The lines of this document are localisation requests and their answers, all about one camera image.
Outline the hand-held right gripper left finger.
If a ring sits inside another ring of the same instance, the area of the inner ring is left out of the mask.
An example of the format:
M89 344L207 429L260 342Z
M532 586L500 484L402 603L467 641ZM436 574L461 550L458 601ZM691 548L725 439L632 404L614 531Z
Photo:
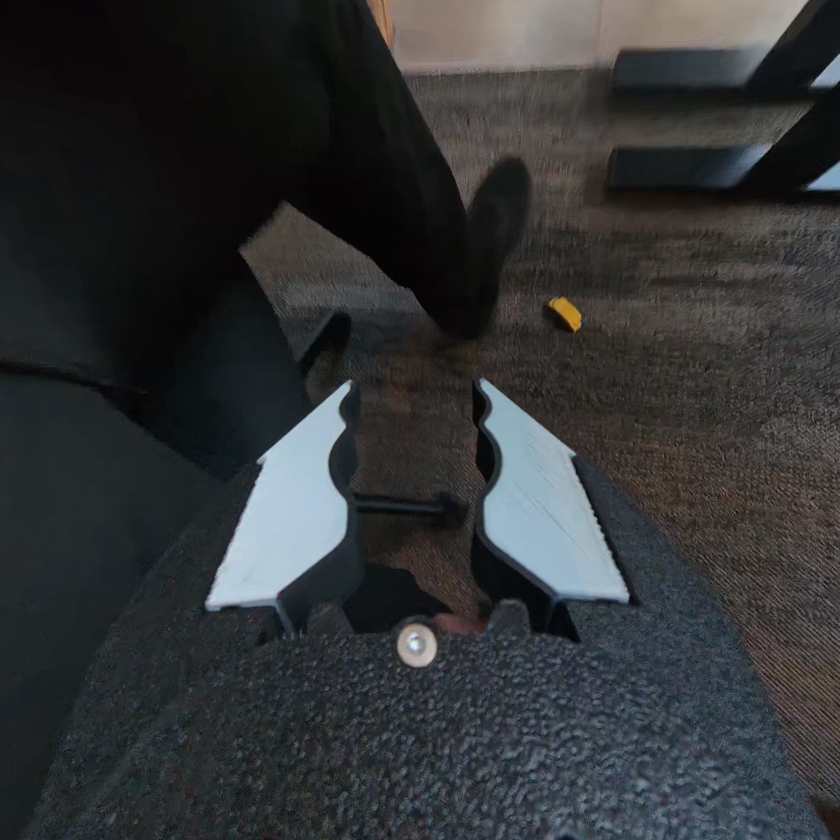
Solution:
M258 458L259 473L217 567L205 611L344 606L364 580L352 477L361 394L341 384Z

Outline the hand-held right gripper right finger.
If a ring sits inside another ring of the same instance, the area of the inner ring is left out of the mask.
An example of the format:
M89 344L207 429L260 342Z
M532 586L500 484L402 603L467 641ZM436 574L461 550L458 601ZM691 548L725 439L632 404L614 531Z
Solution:
M551 604L629 604L576 453L487 379L474 381L474 411L478 449L489 455L479 543Z

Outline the long black pin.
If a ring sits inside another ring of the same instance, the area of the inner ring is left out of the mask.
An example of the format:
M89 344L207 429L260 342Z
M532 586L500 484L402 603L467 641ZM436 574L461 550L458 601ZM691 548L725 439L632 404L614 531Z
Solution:
M415 518L441 529L459 528L469 512L463 501L447 492L429 499L353 493L352 500L361 515Z

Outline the person's black shoe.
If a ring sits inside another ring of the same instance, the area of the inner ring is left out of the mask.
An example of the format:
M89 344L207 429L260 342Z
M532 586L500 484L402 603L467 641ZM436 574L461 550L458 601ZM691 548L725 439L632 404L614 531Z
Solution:
M503 270L526 227L531 196L529 169L515 156L496 163L477 187L467 213L466 289L448 297L433 316L448 336L475 340L492 324Z

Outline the black table foot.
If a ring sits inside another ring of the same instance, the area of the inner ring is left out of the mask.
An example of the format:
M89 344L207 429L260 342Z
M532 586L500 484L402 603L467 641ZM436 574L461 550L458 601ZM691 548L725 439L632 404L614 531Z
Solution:
M768 49L624 49L611 74L619 98L782 101L820 97L838 69L839 2L811 1Z
M774 143L618 148L610 156L610 193L717 194L798 201L837 198L839 86L817 96Z

